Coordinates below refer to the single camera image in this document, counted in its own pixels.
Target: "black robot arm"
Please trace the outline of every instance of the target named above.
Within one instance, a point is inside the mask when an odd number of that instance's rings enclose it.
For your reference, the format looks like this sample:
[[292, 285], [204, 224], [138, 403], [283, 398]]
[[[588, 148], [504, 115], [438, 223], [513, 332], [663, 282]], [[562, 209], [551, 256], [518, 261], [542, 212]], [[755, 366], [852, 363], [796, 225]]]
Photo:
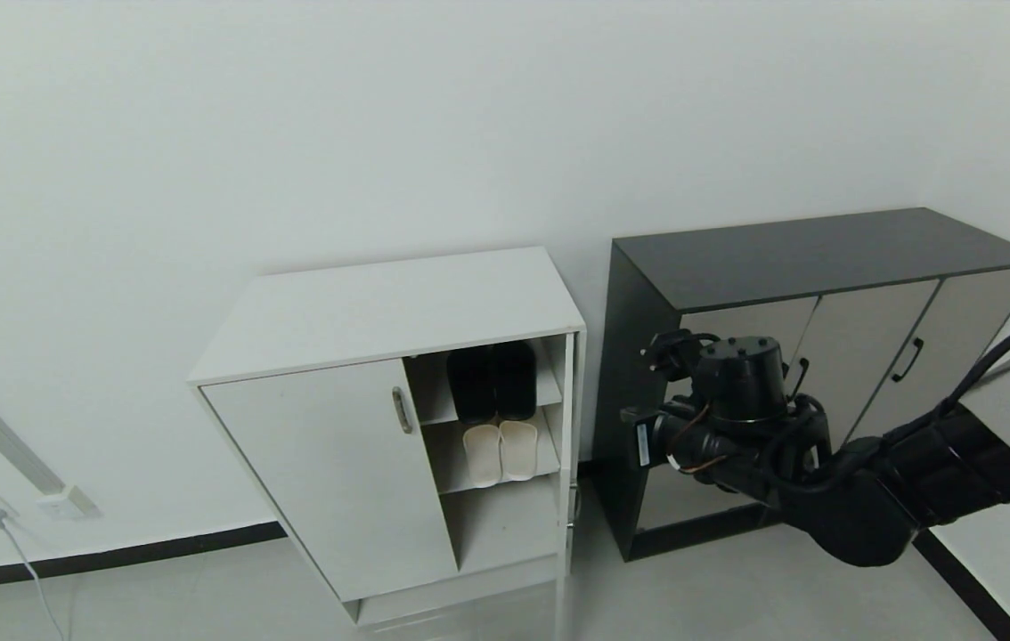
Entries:
[[961, 395], [831, 453], [822, 404], [783, 389], [773, 337], [680, 329], [642, 354], [669, 381], [690, 377], [692, 391], [650, 413], [624, 411], [630, 465], [668, 463], [749, 496], [844, 562], [891, 563], [921, 529], [1010, 502], [1010, 446]]

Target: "gray floor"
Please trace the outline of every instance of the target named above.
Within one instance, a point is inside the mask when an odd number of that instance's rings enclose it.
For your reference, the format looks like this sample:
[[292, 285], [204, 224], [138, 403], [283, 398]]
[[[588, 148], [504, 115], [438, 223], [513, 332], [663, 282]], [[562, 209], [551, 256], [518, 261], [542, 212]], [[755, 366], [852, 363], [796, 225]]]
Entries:
[[[574, 555], [574, 638], [752, 641], [989, 640], [916, 552], [888, 568], [829, 559], [775, 527], [623, 563], [599, 508], [585, 504]], [[537, 587], [356, 630], [314, 600], [288, 540], [45, 580], [71, 641], [532, 641], [548, 637], [551, 590]], [[30, 583], [0, 584], [0, 641], [57, 641]]]

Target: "shoe cabinet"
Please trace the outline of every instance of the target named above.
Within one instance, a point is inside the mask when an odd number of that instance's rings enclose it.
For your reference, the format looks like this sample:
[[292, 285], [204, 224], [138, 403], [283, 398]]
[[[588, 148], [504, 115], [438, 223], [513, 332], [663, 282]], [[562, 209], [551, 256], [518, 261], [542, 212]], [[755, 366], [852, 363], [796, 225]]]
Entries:
[[[545, 581], [562, 605], [584, 336], [542, 247], [265, 276], [189, 387], [359, 625]], [[537, 475], [476, 488], [445, 358], [516, 340], [537, 357]]]
[[931, 409], [1010, 315], [1010, 242], [928, 208], [617, 238], [608, 272], [593, 483], [624, 560], [776, 516], [667, 465], [631, 470], [622, 407], [688, 394], [639, 350], [687, 328], [769, 335], [786, 390], [818, 399], [834, 449]]

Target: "black cabinet top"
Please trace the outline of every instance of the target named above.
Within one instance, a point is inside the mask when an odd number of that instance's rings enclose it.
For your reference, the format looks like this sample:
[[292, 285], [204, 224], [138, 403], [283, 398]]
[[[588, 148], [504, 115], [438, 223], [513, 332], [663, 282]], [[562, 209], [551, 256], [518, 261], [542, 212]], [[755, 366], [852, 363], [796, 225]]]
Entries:
[[1010, 243], [929, 208], [616, 238], [680, 312], [1010, 268]]

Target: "cabinet top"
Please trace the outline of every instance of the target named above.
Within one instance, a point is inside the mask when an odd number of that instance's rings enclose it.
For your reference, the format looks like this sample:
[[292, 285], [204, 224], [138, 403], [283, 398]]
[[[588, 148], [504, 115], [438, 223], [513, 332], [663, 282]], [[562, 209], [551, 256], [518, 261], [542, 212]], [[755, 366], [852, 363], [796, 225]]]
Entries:
[[1010, 242], [928, 208], [617, 238], [679, 312], [1010, 268]]
[[251, 281], [192, 385], [568, 333], [584, 321], [544, 247]]

